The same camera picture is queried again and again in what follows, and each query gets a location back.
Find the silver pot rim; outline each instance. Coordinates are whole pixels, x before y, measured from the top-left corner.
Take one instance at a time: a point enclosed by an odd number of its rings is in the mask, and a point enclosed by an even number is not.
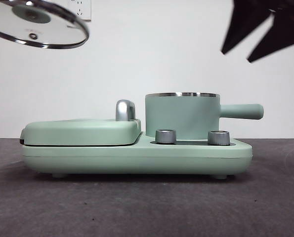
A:
[[[214,97],[214,98],[220,98],[219,94],[214,93],[206,93],[206,92],[165,92],[165,93],[153,93],[153,94],[147,94],[147,97],[169,97],[169,96],[176,96],[176,97]]]

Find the appliance foot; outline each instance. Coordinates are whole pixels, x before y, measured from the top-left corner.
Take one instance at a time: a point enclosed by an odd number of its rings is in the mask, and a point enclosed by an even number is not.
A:
[[[227,175],[211,175],[214,179],[227,179]]]
[[[52,174],[52,177],[56,178],[56,179],[65,178],[67,176],[68,176],[68,174]]]

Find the sandwich maker lid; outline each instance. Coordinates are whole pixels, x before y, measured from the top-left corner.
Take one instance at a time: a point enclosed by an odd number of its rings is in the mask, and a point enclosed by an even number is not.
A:
[[[33,122],[22,131],[21,143],[30,146],[129,145],[141,133],[140,120],[75,119]]]

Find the appliance base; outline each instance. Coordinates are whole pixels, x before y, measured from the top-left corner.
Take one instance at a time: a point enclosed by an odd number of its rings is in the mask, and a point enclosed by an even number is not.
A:
[[[27,146],[25,164],[32,170],[51,173],[54,178],[67,174],[205,174],[225,179],[246,171],[252,147],[231,139],[231,146],[212,146],[207,140],[155,144],[141,133],[126,146]]]

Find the gray floor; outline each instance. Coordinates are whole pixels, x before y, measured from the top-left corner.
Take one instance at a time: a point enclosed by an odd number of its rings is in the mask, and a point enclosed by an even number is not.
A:
[[[0,237],[294,237],[294,139],[246,139],[253,161],[200,175],[71,175],[25,167],[0,139]]]

